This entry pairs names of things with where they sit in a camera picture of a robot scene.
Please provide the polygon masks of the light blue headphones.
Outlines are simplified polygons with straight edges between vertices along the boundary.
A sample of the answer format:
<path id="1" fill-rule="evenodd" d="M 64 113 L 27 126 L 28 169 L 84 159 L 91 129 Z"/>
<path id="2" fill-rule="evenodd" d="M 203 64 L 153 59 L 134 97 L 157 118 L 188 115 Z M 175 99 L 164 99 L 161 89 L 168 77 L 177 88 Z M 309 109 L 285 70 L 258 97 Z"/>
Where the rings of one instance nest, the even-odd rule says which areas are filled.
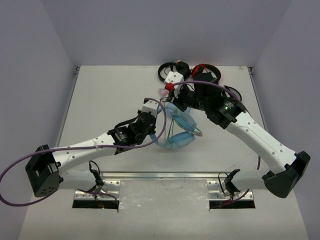
<path id="1" fill-rule="evenodd" d="M 190 108 L 181 111 L 172 103 L 165 103 L 164 109 L 167 120 L 170 121 L 169 129 L 165 130 L 163 140 L 156 140 L 154 143 L 164 149 L 173 150 L 186 147 L 196 137 L 202 137 L 203 133 L 198 128 L 196 121 L 190 115 Z"/>

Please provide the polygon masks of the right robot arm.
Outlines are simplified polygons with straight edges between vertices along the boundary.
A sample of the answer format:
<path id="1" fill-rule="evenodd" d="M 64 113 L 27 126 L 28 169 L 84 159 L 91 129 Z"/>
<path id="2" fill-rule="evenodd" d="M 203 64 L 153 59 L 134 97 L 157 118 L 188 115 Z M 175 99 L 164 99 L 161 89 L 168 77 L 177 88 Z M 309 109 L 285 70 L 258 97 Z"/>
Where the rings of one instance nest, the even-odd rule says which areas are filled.
<path id="1" fill-rule="evenodd" d="M 171 71 L 165 83 L 171 103 L 181 111 L 192 108 L 205 112 L 212 123 L 239 138 L 267 165 L 264 169 L 235 169 L 229 173 L 224 184 L 232 196 L 249 189 L 268 190 L 283 199 L 289 195 L 310 162 L 308 153 L 296 152 L 276 140 L 229 89 L 208 77 L 190 81 L 194 90 L 189 90 L 184 88 L 188 84 L 184 76 Z"/>

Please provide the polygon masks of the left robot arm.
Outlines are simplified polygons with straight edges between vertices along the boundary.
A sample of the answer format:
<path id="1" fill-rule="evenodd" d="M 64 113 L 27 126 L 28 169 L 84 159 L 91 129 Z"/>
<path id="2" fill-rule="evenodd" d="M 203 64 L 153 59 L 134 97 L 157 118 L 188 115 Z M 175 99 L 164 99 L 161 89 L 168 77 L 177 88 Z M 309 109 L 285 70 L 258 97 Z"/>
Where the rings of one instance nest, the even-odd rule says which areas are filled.
<path id="1" fill-rule="evenodd" d="M 39 146 L 25 166 L 33 195 L 47 197 L 59 189 L 100 191 L 104 182 L 97 170 L 75 168 L 97 158 L 143 148 L 145 138 L 155 133 L 156 120 L 156 113 L 138 111 L 137 117 L 90 140 L 65 147 Z"/>

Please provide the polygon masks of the pink cat ear headphones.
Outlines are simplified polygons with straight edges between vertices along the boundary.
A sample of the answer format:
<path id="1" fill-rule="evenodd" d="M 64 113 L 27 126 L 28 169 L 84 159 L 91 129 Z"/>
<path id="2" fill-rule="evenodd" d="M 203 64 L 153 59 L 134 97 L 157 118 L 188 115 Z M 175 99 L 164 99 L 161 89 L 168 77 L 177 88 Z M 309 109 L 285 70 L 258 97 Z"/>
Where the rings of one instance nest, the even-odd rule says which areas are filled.
<path id="1" fill-rule="evenodd" d="M 158 92 L 159 92 L 160 102 L 164 103 L 167 100 L 168 96 L 169 96 L 169 91 L 167 89 L 165 89 L 165 88 L 160 88 L 158 90 Z"/>

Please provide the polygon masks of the red headphones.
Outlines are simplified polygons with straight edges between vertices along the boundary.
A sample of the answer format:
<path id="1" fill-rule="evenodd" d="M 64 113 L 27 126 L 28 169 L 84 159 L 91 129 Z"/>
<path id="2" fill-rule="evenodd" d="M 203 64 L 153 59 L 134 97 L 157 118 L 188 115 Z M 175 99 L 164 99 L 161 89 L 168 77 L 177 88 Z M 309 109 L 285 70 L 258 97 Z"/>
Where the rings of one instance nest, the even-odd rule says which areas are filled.
<path id="1" fill-rule="evenodd" d="M 194 78 L 196 75 L 202 74 L 203 71 L 205 71 L 206 73 L 213 73 L 218 82 L 222 77 L 220 70 L 216 66 L 206 63 L 196 65 L 190 72 L 191 77 Z"/>

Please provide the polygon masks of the white black striped headphones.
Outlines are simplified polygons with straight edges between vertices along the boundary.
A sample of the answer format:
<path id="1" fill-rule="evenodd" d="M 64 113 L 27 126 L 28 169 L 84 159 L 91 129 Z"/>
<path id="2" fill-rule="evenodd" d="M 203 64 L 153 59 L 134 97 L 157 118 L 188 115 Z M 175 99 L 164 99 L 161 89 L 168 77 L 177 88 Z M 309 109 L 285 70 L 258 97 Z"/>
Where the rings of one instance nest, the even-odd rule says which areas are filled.
<path id="1" fill-rule="evenodd" d="M 243 100 L 241 93 L 237 89 L 235 89 L 234 87 L 231 87 L 231 86 L 227 86 L 227 85 L 224 85 L 224 87 L 227 90 L 229 90 L 231 93 L 233 93 L 240 101 Z"/>

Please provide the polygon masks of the black headset with microphone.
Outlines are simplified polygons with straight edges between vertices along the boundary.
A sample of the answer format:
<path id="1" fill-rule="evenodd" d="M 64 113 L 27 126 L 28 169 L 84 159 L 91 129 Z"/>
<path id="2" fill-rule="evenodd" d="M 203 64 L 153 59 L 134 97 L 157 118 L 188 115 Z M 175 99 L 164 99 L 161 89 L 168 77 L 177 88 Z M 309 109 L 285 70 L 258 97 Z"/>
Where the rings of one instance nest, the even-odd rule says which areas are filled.
<path id="1" fill-rule="evenodd" d="M 162 77 L 162 72 L 165 72 L 167 69 L 170 69 L 172 72 L 174 69 L 181 75 L 183 75 L 183 79 L 186 80 L 191 75 L 191 70 L 189 65 L 186 62 L 181 60 L 175 62 L 165 62 L 157 70 L 158 79 L 163 83 L 165 78 Z"/>

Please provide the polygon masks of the aluminium table rail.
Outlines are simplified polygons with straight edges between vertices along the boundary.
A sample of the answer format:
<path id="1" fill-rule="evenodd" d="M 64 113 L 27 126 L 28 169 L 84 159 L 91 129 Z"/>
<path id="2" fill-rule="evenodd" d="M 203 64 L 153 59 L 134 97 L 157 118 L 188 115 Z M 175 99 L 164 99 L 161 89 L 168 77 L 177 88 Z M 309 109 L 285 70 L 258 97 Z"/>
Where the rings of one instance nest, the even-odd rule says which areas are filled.
<path id="1" fill-rule="evenodd" d="M 100 175 L 106 179 L 213 179 L 226 177 L 221 172 L 181 172 L 181 171 L 101 171 Z"/>

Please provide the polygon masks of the left metal mounting bracket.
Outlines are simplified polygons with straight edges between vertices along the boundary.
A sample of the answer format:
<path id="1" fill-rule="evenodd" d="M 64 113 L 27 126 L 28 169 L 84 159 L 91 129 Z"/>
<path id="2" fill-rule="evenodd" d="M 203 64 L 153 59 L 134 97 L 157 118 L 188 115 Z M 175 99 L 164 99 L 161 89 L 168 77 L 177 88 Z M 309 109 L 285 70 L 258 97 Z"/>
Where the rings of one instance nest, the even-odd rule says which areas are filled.
<path id="1" fill-rule="evenodd" d="M 107 179 L 107 180 L 104 180 L 104 186 L 100 190 L 101 194 L 85 193 L 83 191 L 76 190 L 74 193 L 73 199 L 77 201 L 80 201 L 80 200 L 112 201 L 112 200 L 115 200 L 115 198 L 117 198 L 117 200 L 119 200 L 120 187 L 121 187 L 120 180 Z"/>

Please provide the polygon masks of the metal mounting bracket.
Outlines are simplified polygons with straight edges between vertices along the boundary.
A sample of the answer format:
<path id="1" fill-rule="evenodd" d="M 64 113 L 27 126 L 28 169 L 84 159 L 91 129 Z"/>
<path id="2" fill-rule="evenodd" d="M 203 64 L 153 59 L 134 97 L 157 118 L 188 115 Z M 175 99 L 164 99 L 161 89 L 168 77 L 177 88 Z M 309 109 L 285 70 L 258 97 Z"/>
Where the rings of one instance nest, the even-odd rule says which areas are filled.
<path id="1" fill-rule="evenodd" d="M 120 187 L 121 187 L 120 180 L 107 179 L 107 180 L 104 180 L 104 186 L 100 190 L 101 194 L 85 193 L 83 191 L 76 190 L 74 193 L 73 199 L 77 201 L 80 201 L 80 200 L 112 201 L 112 200 L 115 200 L 115 198 L 117 198 L 117 200 L 119 200 Z"/>
<path id="2" fill-rule="evenodd" d="M 251 190 L 236 192 L 233 197 L 231 197 L 230 193 L 225 190 L 224 182 L 222 181 L 220 184 L 217 178 L 207 180 L 207 189 L 208 199 L 210 201 L 235 201 L 237 199 L 239 199 L 240 201 L 251 201 L 254 199 L 254 195 Z"/>

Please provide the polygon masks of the right metal mounting bracket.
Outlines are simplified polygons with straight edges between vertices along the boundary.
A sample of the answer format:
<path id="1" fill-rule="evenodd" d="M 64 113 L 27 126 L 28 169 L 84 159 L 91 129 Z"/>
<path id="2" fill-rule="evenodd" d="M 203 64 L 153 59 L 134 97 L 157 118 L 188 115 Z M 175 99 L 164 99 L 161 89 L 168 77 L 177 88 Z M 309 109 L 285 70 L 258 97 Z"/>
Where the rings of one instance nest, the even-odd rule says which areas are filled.
<path id="1" fill-rule="evenodd" d="M 222 181 L 220 184 L 217 178 L 207 180 L 207 189 L 208 199 L 210 201 L 235 201 L 237 199 L 239 199 L 240 201 L 251 201 L 254 199 L 254 195 L 251 190 L 236 192 L 233 197 L 231 197 L 230 193 L 225 190 L 224 182 Z"/>

